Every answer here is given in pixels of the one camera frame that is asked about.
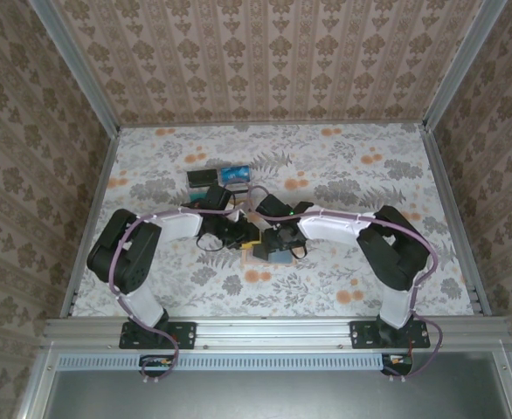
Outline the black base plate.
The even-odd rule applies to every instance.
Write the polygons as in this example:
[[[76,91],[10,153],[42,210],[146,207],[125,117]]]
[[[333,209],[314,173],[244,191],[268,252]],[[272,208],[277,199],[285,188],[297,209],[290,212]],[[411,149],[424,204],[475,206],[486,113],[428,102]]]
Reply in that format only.
[[[196,340],[195,322],[170,322],[165,333],[180,349],[193,349]],[[133,321],[125,322],[121,328],[119,349],[173,349],[170,340],[159,333],[153,333]]]
[[[382,320],[356,320],[349,323],[351,345],[355,349],[429,348],[429,333],[424,321],[411,319],[396,329]]]

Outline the aluminium left corner post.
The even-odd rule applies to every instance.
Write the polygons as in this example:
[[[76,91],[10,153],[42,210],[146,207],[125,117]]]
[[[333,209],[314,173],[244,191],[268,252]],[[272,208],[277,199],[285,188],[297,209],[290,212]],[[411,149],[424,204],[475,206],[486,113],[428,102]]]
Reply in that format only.
[[[31,7],[55,44],[70,72],[76,79],[80,90],[86,96],[99,122],[111,140],[118,136],[120,123],[109,104],[101,85],[93,74],[84,54],[79,48],[77,38],[69,25],[58,12],[53,0],[29,0]]]

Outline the aluminium right side rail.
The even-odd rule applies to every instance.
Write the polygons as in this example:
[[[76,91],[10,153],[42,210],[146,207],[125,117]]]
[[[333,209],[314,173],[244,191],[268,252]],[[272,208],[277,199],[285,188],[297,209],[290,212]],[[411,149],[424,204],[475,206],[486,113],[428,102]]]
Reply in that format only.
[[[460,263],[461,272],[470,293],[472,309],[476,315],[492,316],[481,275],[475,263],[474,254],[467,238],[451,183],[447,177],[444,162],[432,131],[423,130],[422,139],[428,157],[433,179],[436,183],[441,206],[444,210],[453,246]]]

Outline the aluminium right corner post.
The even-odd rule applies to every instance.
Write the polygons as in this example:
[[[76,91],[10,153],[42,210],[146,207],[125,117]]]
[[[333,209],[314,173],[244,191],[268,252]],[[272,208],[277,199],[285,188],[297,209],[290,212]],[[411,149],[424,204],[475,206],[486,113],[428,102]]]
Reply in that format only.
[[[423,123],[426,131],[433,131],[448,108],[453,96],[466,77],[478,52],[485,43],[495,22],[501,15],[508,0],[482,0],[479,11],[469,25],[467,33],[458,48],[430,106]]]

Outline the black card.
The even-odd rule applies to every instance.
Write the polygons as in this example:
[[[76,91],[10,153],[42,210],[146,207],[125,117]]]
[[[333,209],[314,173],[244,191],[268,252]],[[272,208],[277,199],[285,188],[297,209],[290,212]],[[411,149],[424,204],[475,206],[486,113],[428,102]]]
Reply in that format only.
[[[218,182],[218,173],[214,168],[191,170],[187,172],[187,180],[191,188],[207,187]]]

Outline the aluminium corner post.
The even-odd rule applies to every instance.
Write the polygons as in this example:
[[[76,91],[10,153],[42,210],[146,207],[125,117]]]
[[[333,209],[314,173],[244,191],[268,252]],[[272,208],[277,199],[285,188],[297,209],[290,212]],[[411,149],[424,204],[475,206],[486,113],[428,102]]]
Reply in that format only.
[[[93,74],[84,54],[79,48],[77,38],[69,25],[58,12],[53,0],[29,0],[31,7],[55,44],[70,72],[76,79],[80,90],[86,96],[99,122],[111,140],[118,136],[120,123],[109,104],[101,85]]]
[[[458,48],[430,106],[423,123],[426,131],[433,131],[448,108],[453,96],[466,77],[478,52],[485,43],[495,22],[501,15],[508,0],[482,0],[479,11],[469,25],[467,33]]]

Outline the clear acrylic card holder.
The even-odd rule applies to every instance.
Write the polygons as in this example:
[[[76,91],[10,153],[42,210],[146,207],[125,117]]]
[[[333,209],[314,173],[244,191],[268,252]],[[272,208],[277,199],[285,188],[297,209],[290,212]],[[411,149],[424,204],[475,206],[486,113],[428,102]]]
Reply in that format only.
[[[213,183],[213,184],[218,184],[218,185],[220,185],[220,186],[222,186],[222,187],[224,187],[224,188],[228,189],[228,188],[227,188],[227,185],[228,185],[230,182],[223,182],[223,181],[222,181],[222,179],[221,179],[221,174],[220,174],[220,169],[221,169],[221,168],[224,168],[224,167],[215,168],[215,169],[217,170],[217,173],[218,173],[218,182]],[[191,201],[194,201],[194,200],[196,200],[196,199],[202,199],[202,198],[204,198],[204,197],[205,197],[206,193],[205,193],[205,195],[204,195],[204,196],[201,196],[201,195],[197,195],[197,196],[196,196],[196,195],[191,195],[191,194],[190,194],[190,190],[191,190],[191,189],[197,189],[197,188],[191,188],[191,187],[189,186],[189,184],[188,184],[188,180],[187,180],[187,186],[188,186],[188,193],[189,193],[189,197],[190,197]],[[244,198],[244,197],[246,197],[247,191],[246,191],[245,193],[239,193],[239,192],[235,193],[235,192],[233,192],[233,191],[232,191],[232,193],[233,193],[232,198],[236,198],[237,200],[239,200],[240,198]]]

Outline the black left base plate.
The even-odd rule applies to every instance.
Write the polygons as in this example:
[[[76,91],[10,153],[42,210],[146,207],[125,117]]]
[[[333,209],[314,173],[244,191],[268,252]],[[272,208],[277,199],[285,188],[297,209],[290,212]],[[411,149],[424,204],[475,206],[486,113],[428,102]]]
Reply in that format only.
[[[170,322],[165,333],[180,349],[193,349],[196,340],[195,322]],[[133,321],[125,322],[121,328],[119,349],[173,349],[170,340],[159,333],[153,333]]]

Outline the aluminium front rail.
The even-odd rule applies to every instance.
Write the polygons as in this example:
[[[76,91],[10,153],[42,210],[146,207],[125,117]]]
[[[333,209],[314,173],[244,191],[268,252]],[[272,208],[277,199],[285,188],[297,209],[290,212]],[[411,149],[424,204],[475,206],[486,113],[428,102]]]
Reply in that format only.
[[[45,347],[114,352],[124,317],[76,317],[46,323]],[[443,352],[493,352],[512,348],[502,317],[431,317],[443,332]],[[194,350],[201,352],[349,353],[353,318],[189,318],[197,324]]]

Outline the grey metal sheet panel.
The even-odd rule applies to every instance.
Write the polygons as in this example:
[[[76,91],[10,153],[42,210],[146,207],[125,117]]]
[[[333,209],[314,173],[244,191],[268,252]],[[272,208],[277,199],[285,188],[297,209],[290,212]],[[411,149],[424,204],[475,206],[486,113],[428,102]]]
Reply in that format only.
[[[41,355],[17,419],[512,419],[512,354],[445,353],[411,378],[373,371],[64,371]]]

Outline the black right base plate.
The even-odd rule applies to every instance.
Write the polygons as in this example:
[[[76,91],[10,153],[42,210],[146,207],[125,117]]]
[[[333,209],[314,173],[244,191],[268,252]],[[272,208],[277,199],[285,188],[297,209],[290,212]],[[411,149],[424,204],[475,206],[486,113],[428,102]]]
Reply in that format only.
[[[411,319],[396,329],[382,320],[356,320],[349,323],[351,345],[355,349],[429,348],[429,333],[424,321]]]

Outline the aluminium rail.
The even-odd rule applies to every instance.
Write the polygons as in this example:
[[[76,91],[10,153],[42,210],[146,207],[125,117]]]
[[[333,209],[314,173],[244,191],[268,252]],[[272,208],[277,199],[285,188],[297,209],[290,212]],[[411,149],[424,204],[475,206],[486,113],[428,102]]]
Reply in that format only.
[[[447,177],[444,162],[432,131],[423,130],[422,139],[428,157],[433,179],[436,183],[441,206],[444,210],[453,246],[460,263],[461,272],[470,293],[472,309],[476,315],[492,316],[481,275],[475,263],[474,254],[467,238],[451,183]]]
[[[86,258],[93,241],[95,227],[100,214],[100,209],[107,189],[111,170],[116,159],[119,142],[120,131],[117,131],[116,135],[111,138],[108,144],[107,155],[103,162],[99,181],[97,183],[97,187],[94,192],[93,200],[89,210],[89,215],[86,220],[85,229],[80,240],[80,247],[75,258],[72,274],[66,290],[66,295],[60,310],[59,317],[61,319],[65,319],[71,316],[73,312],[74,300],[79,291],[80,282],[83,278],[86,268]]]
[[[46,323],[45,347],[114,352],[124,317],[76,317]],[[493,352],[512,348],[502,317],[431,317],[443,332],[443,352]],[[353,318],[189,318],[197,324],[194,350],[201,352],[349,353]]]

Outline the aluminium left side rail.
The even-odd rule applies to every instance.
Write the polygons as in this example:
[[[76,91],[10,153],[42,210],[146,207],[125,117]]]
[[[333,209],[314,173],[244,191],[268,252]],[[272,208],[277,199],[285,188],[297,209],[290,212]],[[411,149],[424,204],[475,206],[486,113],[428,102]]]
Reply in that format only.
[[[80,247],[75,258],[72,274],[66,290],[66,295],[60,310],[59,317],[61,319],[65,319],[71,316],[73,312],[74,300],[79,291],[80,282],[83,278],[86,268],[86,258],[93,241],[95,227],[100,214],[100,209],[107,189],[111,170],[116,159],[119,142],[120,131],[117,131],[116,135],[111,138],[108,144],[107,155],[103,162],[99,181],[97,183],[97,187],[94,192],[93,200],[89,210],[89,215],[86,220],[85,229],[80,240]]]

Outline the square wooden board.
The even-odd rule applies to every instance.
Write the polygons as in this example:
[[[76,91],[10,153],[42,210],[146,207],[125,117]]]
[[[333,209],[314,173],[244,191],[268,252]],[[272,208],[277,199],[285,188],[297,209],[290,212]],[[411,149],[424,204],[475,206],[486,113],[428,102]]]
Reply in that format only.
[[[253,256],[253,250],[249,250],[249,251],[242,251],[241,264],[243,264],[243,265],[253,264],[253,265],[264,265],[264,266],[291,266],[291,265],[295,265],[296,262],[295,262],[295,258],[294,258],[294,261],[292,264],[269,264],[267,261],[262,261],[258,258],[255,258]]]

